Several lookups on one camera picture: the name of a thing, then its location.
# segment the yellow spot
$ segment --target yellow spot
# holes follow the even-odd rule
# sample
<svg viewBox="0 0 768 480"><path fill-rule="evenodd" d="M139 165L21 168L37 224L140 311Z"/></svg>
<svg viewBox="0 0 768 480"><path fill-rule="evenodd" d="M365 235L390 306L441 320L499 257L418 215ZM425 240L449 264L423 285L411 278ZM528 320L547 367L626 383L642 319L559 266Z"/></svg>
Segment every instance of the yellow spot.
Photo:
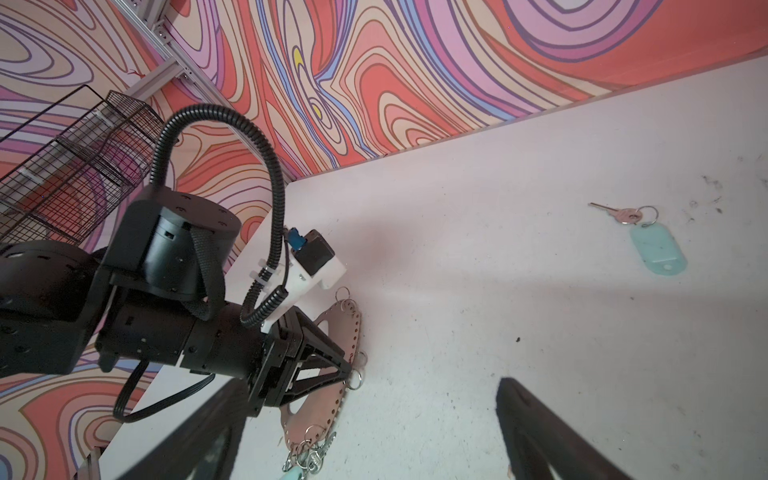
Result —
<svg viewBox="0 0 768 480"><path fill-rule="evenodd" d="M299 65L304 65L304 58L301 56L301 50L298 47L293 48L293 66L298 68Z"/></svg>

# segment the leather key holder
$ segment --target leather key holder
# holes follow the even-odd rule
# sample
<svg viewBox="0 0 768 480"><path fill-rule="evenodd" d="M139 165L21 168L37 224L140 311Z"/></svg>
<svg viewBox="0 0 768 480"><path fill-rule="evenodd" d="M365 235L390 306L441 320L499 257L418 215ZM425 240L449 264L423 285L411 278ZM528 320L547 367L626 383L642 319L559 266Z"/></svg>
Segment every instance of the leather key holder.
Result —
<svg viewBox="0 0 768 480"><path fill-rule="evenodd" d="M353 363L358 351L362 314L354 300L341 300L321 313L315 325L328 322L328 337L344 350L344 358ZM320 375L334 372L321 369ZM306 451L323 440L339 413L345 383L335 383L310 393L298 412L291 413L290 404L280 407L280 423L285 432L286 446L294 455Z"/></svg>

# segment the light blue key tag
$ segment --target light blue key tag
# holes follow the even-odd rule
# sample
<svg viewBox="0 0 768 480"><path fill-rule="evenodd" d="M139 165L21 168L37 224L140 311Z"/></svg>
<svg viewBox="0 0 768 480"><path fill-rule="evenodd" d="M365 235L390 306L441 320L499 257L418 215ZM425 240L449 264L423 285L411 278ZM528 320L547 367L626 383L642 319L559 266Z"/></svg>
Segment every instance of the light blue key tag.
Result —
<svg viewBox="0 0 768 480"><path fill-rule="evenodd" d="M657 223L659 211L653 209L656 211L656 218L652 222L635 225L629 231L632 243L651 272L657 275L677 275L688 266L688 260L685 260L672 233L664 225Z"/></svg>

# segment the silver key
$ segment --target silver key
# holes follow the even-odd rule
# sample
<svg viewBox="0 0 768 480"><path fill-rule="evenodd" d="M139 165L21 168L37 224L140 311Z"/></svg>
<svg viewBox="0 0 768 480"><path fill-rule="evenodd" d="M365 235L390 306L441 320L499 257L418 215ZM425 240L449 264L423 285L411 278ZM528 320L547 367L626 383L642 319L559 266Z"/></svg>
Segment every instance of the silver key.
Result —
<svg viewBox="0 0 768 480"><path fill-rule="evenodd" d="M310 450L309 453L309 468L308 470L312 475L317 475L317 472L320 471L320 469L323 467L323 460L326 457L326 454L328 453L328 449L331 446L331 443L333 442L333 439L336 437L336 432L331 433L326 438L326 441L323 443L323 446L316 450Z"/></svg>
<svg viewBox="0 0 768 480"><path fill-rule="evenodd" d="M605 205L598 205L595 203L589 203L589 206L606 210L613 218L616 219L617 222L623 223L624 225L637 225L637 222L643 220L643 213L640 212L637 208L622 208L619 210L617 208L610 208L606 207Z"/></svg>

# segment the patterned backdrop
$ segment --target patterned backdrop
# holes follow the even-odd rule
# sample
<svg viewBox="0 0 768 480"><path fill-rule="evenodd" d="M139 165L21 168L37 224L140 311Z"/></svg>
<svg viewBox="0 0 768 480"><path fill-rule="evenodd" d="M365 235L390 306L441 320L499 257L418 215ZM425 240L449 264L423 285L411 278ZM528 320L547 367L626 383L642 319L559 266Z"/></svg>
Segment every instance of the patterned backdrop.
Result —
<svg viewBox="0 0 768 480"><path fill-rule="evenodd" d="M159 58L108 0L0 2L0 134L74 86L123 91ZM768 45L764 0L170 0L165 26L296 177L732 61ZM151 105L196 101L178 81ZM0 174L90 106L0 144ZM270 208L263 166L226 128L189 127L179 190L243 221L231 263ZM121 206L84 245L105 245ZM68 478L118 424L135 362L92 346L66 377L0 380L0 480ZM143 392L155 367L144 377Z"/></svg>
<svg viewBox="0 0 768 480"><path fill-rule="evenodd" d="M738 58L765 0L171 0L297 177Z"/></svg>

